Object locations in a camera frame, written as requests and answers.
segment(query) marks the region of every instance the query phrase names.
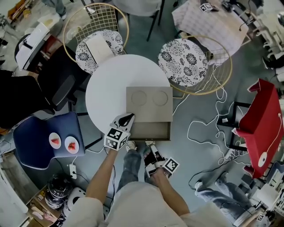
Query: checkered tablecloth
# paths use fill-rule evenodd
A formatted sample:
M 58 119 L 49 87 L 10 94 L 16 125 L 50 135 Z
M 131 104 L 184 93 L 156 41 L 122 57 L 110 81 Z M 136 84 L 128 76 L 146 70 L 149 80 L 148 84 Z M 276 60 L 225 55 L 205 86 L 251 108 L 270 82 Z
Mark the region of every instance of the checkered tablecloth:
M 203 35 L 221 43 L 232 56 L 242 45 L 249 28 L 236 13 L 227 13 L 220 0 L 210 0 L 219 12 L 202 12 L 199 0 L 188 0 L 172 12 L 175 26 L 191 35 Z M 220 45 L 210 39 L 198 38 L 210 51 L 220 50 Z

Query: gray floor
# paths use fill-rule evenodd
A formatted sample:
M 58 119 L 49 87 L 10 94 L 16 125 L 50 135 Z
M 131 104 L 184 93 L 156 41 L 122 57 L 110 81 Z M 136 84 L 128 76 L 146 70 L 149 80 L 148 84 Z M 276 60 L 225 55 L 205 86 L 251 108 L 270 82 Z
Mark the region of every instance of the gray floor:
M 172 39 L 176 30 L 174 28 L 173 19 L 171 16 L 172 1 L 166 1 L 165 9 L 163 12 L 162 23 L 160 27 L 155 25 L 152 36 L 149 42 L 146 42 L 149 28 L 152 23 L 151 18 L 143 17 L 130 17 L 130 37 L 126 47 L 128 54 L 137 54 L 147 57 L 155 62 L 158 62 L 157 55 L 162 45 Z M 225 89 L 228 92 L 228 99 L 225 104 L 220 104 L 220 112 L 226 112 L 232 101 L 247 102 L 251 103 L 255 97 L 255 93 L 249 93 L 247 88 L 253 84 L 258 78 L 270 79 L 274 72 L 272 70 L 265 70 L 261 56 L 264 54 L 264 49 L 261 47 L 259 40 L 243 46 L 233 56 L 233 74 L 229 82 L 226 84 Z M 78 97 L 78 104 L 76 111 L 85 112 L 86 106 L 84 101 L 84 93 L 76 92 Z M 217 100 L 216 94 L 202 95 L 202 96 L 190 96 L 188 99 L 179 107 L 174 115 L 174 121 L 172 124 L 172 133 L 170 142 L 159 142 L 157 143 L 158 149 L 166 157 L 172 156 L 180 164 L 180 168 L 170 179 L 172 186 L 178 193 L 186 200 L 191 211 L 196 210 L 198 207 L 204 204 L 204 201 L 195 197 L 194 191 L 188 186 L 188 181 L 191 176 L 199 171 L 217 167 L 217 160 L 221 157 L 217 147 L 212 145 L 199 145 L 191 142 L 187 139 L 187 129 L 192 120 L 204 120 L 209 122 L 216 115 L 215 102 Z M 174 99 L 174 106 L 176 106 L 181 100 Z M 92 124 L 88 116 L 79 117 L 83 139 L 85 144 L 95 140 L 100 136 L 99 130 Z M 221 149 L 226 152 L 223 137 L 216 139 L 215 134 L 217 130 L 214 124 L 204 127 L 200 124 L 194 124 L 190 131 L 190 136 L 199 141 L 211 140 L 213 143 L 218 143 Z M 227 141 L 229 141 L 229 131 L 226 131 Z M 103 146 L 101 141 L 99 144 L 93 146 L 91 149 L 94 151 L 100 151 Z M 117 187 L 120 175 L 122 173 L 123 157 L 126 154 L 126 150 L 122 149 L 119 151 L 117 160 L 115 162 L 116 167 L 116 179 L 115 185 Z M 87 179 L 91 179 L 94 173 L 99 168 L 99 165 L 105 158 L 104 152 L 100 154 L 94 154 L 86 152 L 83 157 L 78 157 L 75 161 L 77 166 L 77 173 L 82 174 Z M 72 158 L 59 158 L 58 159 L 64 166 L 66 172 L 69 172 L 68 164 L 72 162 Z M 244 156 L 240 158 L 241 161 L 249 162 L 249 157 Z M 196 176 L 191 184 L 202 177 L 207 185 L 211 185 L 217 178 L 217 176 L 224 170 L 229 170 L 228 180 L 239 184 L 241 177 L 244 174 L 242 167 L 243 164 L 230 163 L 221 169 L 210 174 L 200 174 Z M 143 180 L 144 166 L 141 165 L 140 180 Z M 36 171 L 30 168 L 25 168 L 27 174 L 40 188 L 44 186 L 47 179 L 52 174 L 60 171 L 60 165 L 56 160 L 52 160 L 51 165 L 46 171 Z M 78 177 L 74 181 L 78 186 L 85 189 L 87 183 L 82 177 Z M 112 185 L 109 185 L 109 195 L 112 195 Z

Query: gold wire chair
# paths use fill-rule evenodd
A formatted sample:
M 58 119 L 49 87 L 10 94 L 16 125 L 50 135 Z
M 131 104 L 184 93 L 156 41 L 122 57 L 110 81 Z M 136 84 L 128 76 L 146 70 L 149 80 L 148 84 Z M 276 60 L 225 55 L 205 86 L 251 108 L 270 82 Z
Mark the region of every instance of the gold wire chair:
M 122 30 L 125 30 L 123 34 L 118 27 L 118 13 L 124 19 L 124 24 L 120 24 Z M 93 3 L 79 9 L 67 21 L 63 31 L 63 45 L 67 55 L 76 62 L 68 53 L 66 45 L 75 52 L 76 47 L 84 38 L 96 31 L 105 29 L 118 31 L 123 39 L 123 48 L 126 46 L 129 37 L 129 25 L 120 9 L 107 3 Z
M 203 52 L 208 61 L 208 70 L 206 76 L 200 83 L 194 86 L 180 86 L 169 80 L 170 85 L 174 89 L 183 93 L 183 96 L 181 98 L 183 98 L 185 94 L 203 95 L 210 94 L 220 89 L 228 82 L 233 71 L 231 56 L 225 49 L 225 47 L 218 41 L 202 35 L 189 35 L 183 37 L 182 39 L 188 38 L 195 38 L 198 39 L 198 41 L 202 39 L 210 39 L 218 48 L 213 51 Z

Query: plate with fruit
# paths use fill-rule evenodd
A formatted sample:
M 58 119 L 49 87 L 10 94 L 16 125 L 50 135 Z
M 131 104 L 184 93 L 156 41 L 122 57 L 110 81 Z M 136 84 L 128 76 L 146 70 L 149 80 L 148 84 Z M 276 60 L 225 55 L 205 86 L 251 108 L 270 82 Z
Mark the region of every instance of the plate with fruit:
M 65 147 L 71 154 L 76 154 L 79 151 L 79 143 L 74 137 L 67 137 L 65 139 Z
M 54 149 L 61 147 L 61 139 L 57 133 L 50 133 L 49 135 L 50 146 Z

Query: blue jeans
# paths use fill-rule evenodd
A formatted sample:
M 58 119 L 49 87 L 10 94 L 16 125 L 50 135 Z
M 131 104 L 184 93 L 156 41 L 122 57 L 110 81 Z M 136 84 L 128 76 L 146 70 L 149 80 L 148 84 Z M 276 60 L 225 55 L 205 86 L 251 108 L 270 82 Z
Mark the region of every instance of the blue jeans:
M 227 183 L 226 179 L 221 177 L 216 181 L 216 185 L 221 192 L 202 185 L 195 191 L 195 195 L 205 202 L 215 203 L 231 223 L 234 223 L 246 210 L 252 207 L 248 197 L 235 184 Z
M 124 156 L 123 172 L 120 177 L 117 191 L 130 182 L 138 181 L 138 172 L 141 164 L 141 154 L 136 150 L 129 150 Z M 146 172 L 144 174 L 144 181 L 154 185 L 151 179 L 148 178 Z
M 55 11 L 63 16 L 66 13 L 66 8 L 62 3 L 62 0 L 41 0 L 44 4 L 49 7 L 55 8 Z

